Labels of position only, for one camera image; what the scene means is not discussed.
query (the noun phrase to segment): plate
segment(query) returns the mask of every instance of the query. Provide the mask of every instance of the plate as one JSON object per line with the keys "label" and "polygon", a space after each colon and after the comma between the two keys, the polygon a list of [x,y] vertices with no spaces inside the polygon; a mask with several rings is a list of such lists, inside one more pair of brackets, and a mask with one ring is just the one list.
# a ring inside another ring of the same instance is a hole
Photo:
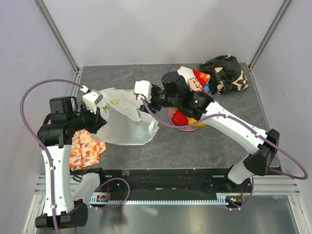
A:
{"label": "plate", "polygon": [[[171,108],[169,109],[169,112],[168,112],[169,120],[170,120],[170,122],[171,122],[172,125],[174,125],[174,124],[172,123],[171,118],[174,116],[175,112],[176,112],[176,108],[173,108],[173,107],[171,107]],[[189,132],[189,131],[194,131],[194,130],[196,130],[196,129],[197,129],[197,128],[187,127],[187,128],[180,129],[180,130]]]}

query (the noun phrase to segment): floor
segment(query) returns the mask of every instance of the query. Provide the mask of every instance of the floor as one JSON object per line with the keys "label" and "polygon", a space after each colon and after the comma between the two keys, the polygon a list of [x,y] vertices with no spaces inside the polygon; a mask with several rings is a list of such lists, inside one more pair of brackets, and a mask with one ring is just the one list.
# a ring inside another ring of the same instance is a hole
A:
{"label": "floor", "polygon": [[[84,67],[80,83],[90,89],[133,89],[135,81],[148,80],[160,87],[161,77],[183,65],[196,69],[198,64],[117,65]],[[266,129],[256,91],[245,63],[242,69],[249,87],[241,92],[213,95],[225,109],[248,123]],[[169,122],[168,108],[158,116]],[[213,127],[207,126],[192,132],[170,129],[159,124],[155,138],[143,146],[107,144],[101,154],[104,169],[148,168],[225,168],[239,162],[247,152],[234,140]],[[278,166],[277,160],[272,166]]]}
{"label": "floor", "polygon": [[[44,230],[43,234],[55,231]],[[62,230],[73,234],[73,229]],[[125,205],[89,209],[79,234],[299,234],[287,197],[252,197],[241,211],[199,205]]]}

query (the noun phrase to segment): white wall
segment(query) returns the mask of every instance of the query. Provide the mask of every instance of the white wall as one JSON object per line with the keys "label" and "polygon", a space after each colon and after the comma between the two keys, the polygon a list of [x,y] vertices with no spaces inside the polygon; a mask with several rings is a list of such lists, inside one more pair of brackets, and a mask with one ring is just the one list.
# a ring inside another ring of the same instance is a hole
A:
{"label": "white wall", "polygon": [[[20,99],[32,84],[75,74],[32,0],[0,7],[0,233],[22,232],[43,159],[20,118]],[[49,113],[49,98],[69,95],[71,85],[39,87],[25,103],[31,127]]]}
{"label": "white wall", "polygon": [[[280,146],[295,156],[310,178],[298,181],[312,221],[312,2],[296,0],[286,12],[253,74]],[[287,172],[300,169],[280,157]]]}
{"label": "white wall", "polygon": [[44,0],[79,66],[250,62],[283,0]]}

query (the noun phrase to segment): purple cable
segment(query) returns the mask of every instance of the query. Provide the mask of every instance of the purple cable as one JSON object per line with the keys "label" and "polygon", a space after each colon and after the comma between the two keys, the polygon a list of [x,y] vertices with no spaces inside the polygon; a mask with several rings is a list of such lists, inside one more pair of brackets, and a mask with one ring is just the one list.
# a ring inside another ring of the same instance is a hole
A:
{"label": "purple cable", "polygon": [[[42,141],[37,137],[37,135],[34,133],[34,131],[31,129],[31,127],[29,126],[26,118],[25,118],[25,113],[24,113],[24,103],[25,103],[25,99],[27,97],[27,95],[36,87],[38,87],[39,85],[42,84],[46,84],[46,83],[50,83],[50,82],[65,82],[65,83],[69,83],[69,84],[74,84],[80,88],[82,88],[81,84],[78,84],[76,82],[70,81],[70,80],[65,80],[65,79],[48,79],[48,80],[44,80],[41,81],[37,84],[34,84],[33,86],[31,86],[23,95],[23,97],[21,98],[20,101],[20,106],[19,106],[19,111],[20,111],[20,116],[21,119],[23,120],[23,123],[25,124],[27,130],[30,132],[30,134],[34,137],[34,139],[39,143],[39,145],[42,147],[42,149],[46,152],[48,160],[49,160],[49,165],[50,167],[53,167],[53,161],[52,161],[52,157],[51,154],[49,152],[49,150],[47,149],[47,147],[42,143]],[[55,190],[54,190],[54,170],[50,170],[50,177],[51,177],[51,204],[55,205]],[[59,234],[59,227],[58,227],[58,222],[57,222],[57,216],[56,216],[56,211],[55,209],[52,209],[52,217],[53,217],[53,224],[54,224],[54,228],[57,234]]]}
{"label": "purple cable", "polygon": [[[148,107],[148,104],[146,102],[146,100],[144,100],[143,98],[141,98],[147,112],[154,118],[156,119],[159,123],[169,127],[169,128],[176,128],[176,129],[184,129],[184,128],[188,128],[188,127],[192,127],[198,123],[201,123],[209,118],[213,118],[213,117],[226,117],[226,118],[230,118],[236,122],[238,122],[239,124],[243,125],[245,128],[247,128],[249,131],[251,131],[253,134],[255,134],[255,136],[257,135],[257,132],[251,128],[250,126],[248,126],[246,123],[244,123],[243,121],[241,121],[240,119],[237,119],[233,116],[226,116],[225,114],[213,114],[213,115],[209,115],[209,116],[206,116],[202,119],[200,119],[199,121],[195,122],[195,123],[192,123],[192,124],[189,124],[189,125],[185,125],[185,126],[173,126],[171,124],[168,124],[164,121],[162,121],[161,119],[159,119],[156,115],[154,115],[154,113],[151,111],[151,109]],[[278,147],[277,145],[273,144],[272,142],[270,142],[268,139],[266,139],[265,137],[259,135],[259,138],[261,140],[263,140],[264,142],[268,143],[269,145],[271,145],[272,147],[274,147],[275,149],[277,149],[278,151],[280,151],[281,153],[283,153],[285,156],[287,156],[290,160],[292,160],[303,172],[304,176],[300,177],[300,176],[296,176],[296,175],[291,175],[291,174],[288,174],[288,173],[285,173],[285,172],[282,172],[282,171],[279,171],[279,170],[276,170],[274,168],[269,168],[270,171],[272,172],[275,172],[275,173],[278,173],[278,174],[281,174],[281,175],[284,175],[284,176],[288,176],[290,178],[293,178],[293,179],[301,179],[301,180],[304,180],[304,179],[307,179],[309,176],[308,176],[308,172],[307,170],[301,165],[301,163],[295,159],[292,155],[290,155],[288,152],[286,152],[285,150],[281,149],[280,147]]]}
{"label": "purple cable", "polygon": [[123,205],[123,204],[128,200],[129,195],[130,195],[130,185],[129,185],[129,183],[128,183],[125,179],[123,179],[123,178],[118,178],[118,177],[116,177],[116,178],[111,178],[111,179],[105,181],[104,183],[102,183],[100,186],[98,186],[96,190],[102,188],[104,185],[106,185],[106,184],[108,184],[109,182],[114,181],[114,180],[121,180],[121,181],[123,181],[123,182],[127,185],[127,187],[128,187],[128,194],[127,194],[126,198],[125,198],[121,203],[119,203],[118,205],[115,205],[115,206],[111,206],[111,207],[94,207],[94,208],[98,208],[98,209],[102,209],[102,210],[109,210],[109,209],[113,209],[113,208],[116,208],[116,207],[118,207],[118,206]]}

